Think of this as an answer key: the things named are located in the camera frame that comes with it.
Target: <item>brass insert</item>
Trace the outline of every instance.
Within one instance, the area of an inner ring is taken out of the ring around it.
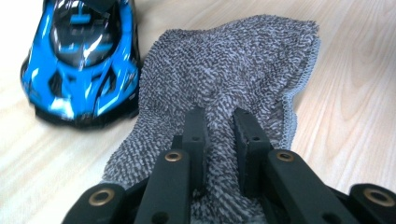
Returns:
[[[108,202],[110,202],[114,198],[114,190],[109,188],[99,189],[95,193],[93,193],[88,200],[90,205],[92,206],[102,206]]]
[[[294,161],[294,156],[289,152],[278,152],[276,157],[282,161]]]
[[[395,201],[386,192],[379,189],[365,189],[363,194],[371,202],[384,207],[392,207],[395,205]]]
[[[181,154],[179,152],[176,152],[176,151],[168,152],[165,155],[165,159],[167,161],[180,161],[181,158],[182,158]]]

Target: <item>toy car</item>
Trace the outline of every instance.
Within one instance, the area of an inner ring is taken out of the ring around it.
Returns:
[[[139,52],[128,0],[44,0],[21,84],[38,117],[105,126],[138,113]]]

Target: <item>bolt hole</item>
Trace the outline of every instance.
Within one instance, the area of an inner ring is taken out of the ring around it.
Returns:
[[[165,212],[158,212],[151,217],[152,224],[165,224],[168,222],[169,216]]]
[[[289,154],[289,152],[278,152],[276,156],[282,161],[294,161],[293,155]]]
[[[167,161],[180,161],[181,157],[182,156],[181,156],[180,153],[173,151],[173,152],[167,153],[166,156],[165,156],[165,159]]]
[[[90,205],[92,206],[102,206],[107,204],[114,198],[115,192],[113,189],[99,189],[95,193],[93,193],[88,200]]]
[[[365,189],[363,191],[364,196],[372,203],[379,204],[385,207],[392,207],[396,204],[386,192],[379,189]]]
[[[325,220],[325,222],[330,223],[330,224],[341,223],[340,217],[338,217],[337,215],[335,215],[333,213],[325,213],[322,215],[322,218],[323,218],[323,220]]]

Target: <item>wooden table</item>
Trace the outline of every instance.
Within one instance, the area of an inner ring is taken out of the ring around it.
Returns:
[[[0,15],[0,223],[60,223],[134,127],[54,127],[35,118],[20,68],[42,0],[5,1]],[[257,14],[313,20],[321,47],[312,77],[295,97],[292,150],[325,184],[396,191],[396,2],[371,0],[136,0],[141,54],[167,29],[209,29]]]

